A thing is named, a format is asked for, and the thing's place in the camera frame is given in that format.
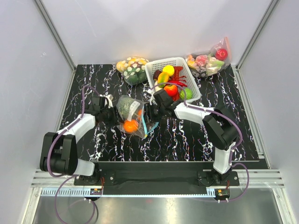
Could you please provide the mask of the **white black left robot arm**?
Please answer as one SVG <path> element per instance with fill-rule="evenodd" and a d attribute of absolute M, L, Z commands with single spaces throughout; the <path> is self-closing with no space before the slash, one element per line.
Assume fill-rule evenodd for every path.
<path fill-rule="evenodd" d="M 100 168 L 94 162 L 78 158 L 77 143 L 99 123 L 119 124 L 119 115 L 112 103 L 112 95 L 92 97 L 83 113 L 58 132 L 48 132 L 43 138 L 40 169 L 53 177 L 78 176 L 91 185 L 101 179 Z"/>

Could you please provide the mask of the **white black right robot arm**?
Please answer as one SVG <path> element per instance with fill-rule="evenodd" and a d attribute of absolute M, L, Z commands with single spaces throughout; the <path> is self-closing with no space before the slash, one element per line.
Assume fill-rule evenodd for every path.
<path fill-rule="evenodd" d="M 204 126 L 209 142 L 215 147 L 213 169 L 207 174 L 207 180 L 218 185 L 227 182 L 233 167 L 232 153 L 242 142 L 242 132 L 226 107 L 200 107 L 185 99 L 174 101 L 164 90 L 155 92 L 152 97 L 154 100 L 144 106 L 145 122 L 174 118 Z"/>

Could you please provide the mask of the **clear blue-zip food bag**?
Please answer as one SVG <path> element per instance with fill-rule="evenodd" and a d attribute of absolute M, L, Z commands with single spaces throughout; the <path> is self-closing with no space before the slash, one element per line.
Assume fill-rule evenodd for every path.
<path fill-rule="evenodd" d="M 120 116 L 120 118 L 121 118 L 120 123 L 117 127 L 119 128 L 120 131 L 125 132 L 123 129 L 123 124 L 124 124 L 125 120 L 131 121 L 132 119 L 135 119 L 139 123 L 138 130 L 135 133 L 128 133 L 128 132 L 125 132 L 125 133 L 135 135 L 142 139 L 145 139 L 150 132 L 154 131 L 154 129 L 158 126 L 159 122 L 146 123 L 144 120 L 144 105 L 146 103 L 141 100 L 138 100 L 138 99 L 134 99 L 134 100 L 135 100 L 135 102 L 130 106 L 128 117 L 126 119 L 123 119 Z M 140 109 L 143 110 L 143 116 L 142 116 L 141 120 L 138 120 L 137 113 Z"/>

